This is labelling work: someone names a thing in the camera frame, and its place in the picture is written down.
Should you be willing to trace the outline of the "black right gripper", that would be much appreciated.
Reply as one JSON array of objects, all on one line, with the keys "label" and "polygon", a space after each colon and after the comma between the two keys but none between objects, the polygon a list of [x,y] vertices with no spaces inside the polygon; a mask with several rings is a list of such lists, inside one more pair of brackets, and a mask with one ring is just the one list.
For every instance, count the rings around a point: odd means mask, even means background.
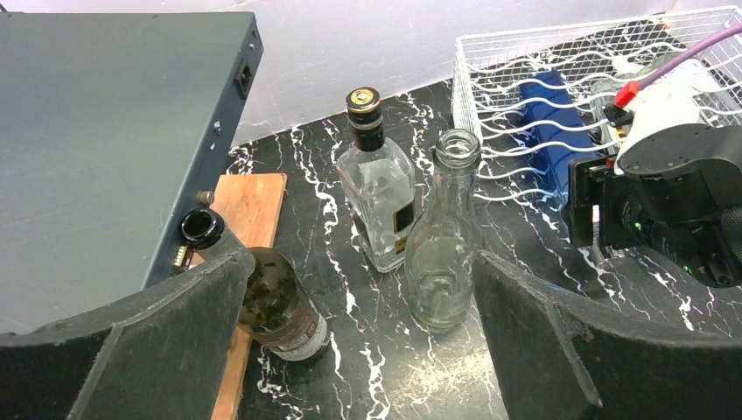
[{"label": "black right gripper", "polygon": [[575,248],[639,246],[637,229],[621,215],[630,195],[630,182],[614,173],[611,157],[571,161],[568,198],[561,210],[570,244]]}]

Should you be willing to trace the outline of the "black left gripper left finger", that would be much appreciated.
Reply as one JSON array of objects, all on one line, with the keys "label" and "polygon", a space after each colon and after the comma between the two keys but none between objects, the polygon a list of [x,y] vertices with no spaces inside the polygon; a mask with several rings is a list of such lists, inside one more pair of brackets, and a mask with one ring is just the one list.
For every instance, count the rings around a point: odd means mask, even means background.
[{"label": "black left gripper left finger", "polygon": [[112,304],[1,338],[4,419],[208,419],[253,257],[234,249]]}]

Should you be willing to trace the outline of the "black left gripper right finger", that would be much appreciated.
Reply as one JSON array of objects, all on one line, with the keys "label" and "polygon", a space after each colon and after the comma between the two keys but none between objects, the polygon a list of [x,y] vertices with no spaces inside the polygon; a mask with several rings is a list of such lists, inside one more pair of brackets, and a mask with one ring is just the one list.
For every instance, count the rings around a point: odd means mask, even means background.
[{"label": "black left gripper right finger", "polygon": [[740,418],[740,339],[628,315],[487,251],[472,280],[510,418]]}]

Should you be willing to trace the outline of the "blue square glass bottle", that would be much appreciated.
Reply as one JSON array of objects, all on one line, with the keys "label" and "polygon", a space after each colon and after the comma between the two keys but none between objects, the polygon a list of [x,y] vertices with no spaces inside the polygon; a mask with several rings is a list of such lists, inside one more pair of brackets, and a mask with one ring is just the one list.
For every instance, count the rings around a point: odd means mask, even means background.
[{"label": "blue square glass bottle", "polygon": [[569,163],[598,156],[596,151],[586,150],[593,145],[592,138],[557,70],[538,73],[532,81],[520,85],[518,89],[521,98],[527,101],[523,106],[523,123],[535,124],[530,129],[533,136],[526,145],[534,147],[547,142],[566,144],[548,146],[538,151],[549,174],[546,189],[556,192],[557,198],[564,203],[569,194]]}]

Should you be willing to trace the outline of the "clear round glass bottle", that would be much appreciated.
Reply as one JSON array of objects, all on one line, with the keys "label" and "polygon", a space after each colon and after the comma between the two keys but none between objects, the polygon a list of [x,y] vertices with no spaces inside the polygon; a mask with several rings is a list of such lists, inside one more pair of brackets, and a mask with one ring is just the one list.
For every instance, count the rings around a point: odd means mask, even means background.
[{"label": "clear round glass bottle", "polygon": [[473,205],[480,140],[449,129],[431,148],[429,201],[408,236],[406,301],[418,322],[448,330],[467,316],[473,299],[473,258],[484,248]]}]

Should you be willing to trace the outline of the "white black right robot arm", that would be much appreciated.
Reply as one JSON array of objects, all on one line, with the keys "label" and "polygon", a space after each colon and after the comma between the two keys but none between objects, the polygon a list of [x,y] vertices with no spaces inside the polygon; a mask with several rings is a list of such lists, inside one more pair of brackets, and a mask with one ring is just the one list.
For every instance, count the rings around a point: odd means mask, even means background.
[{"label": "white black right robot arm", "polygon": [[562,217],[583,248],[649,247],[712,288],[741,284],[741,128],[686,123],[569,164]]}]

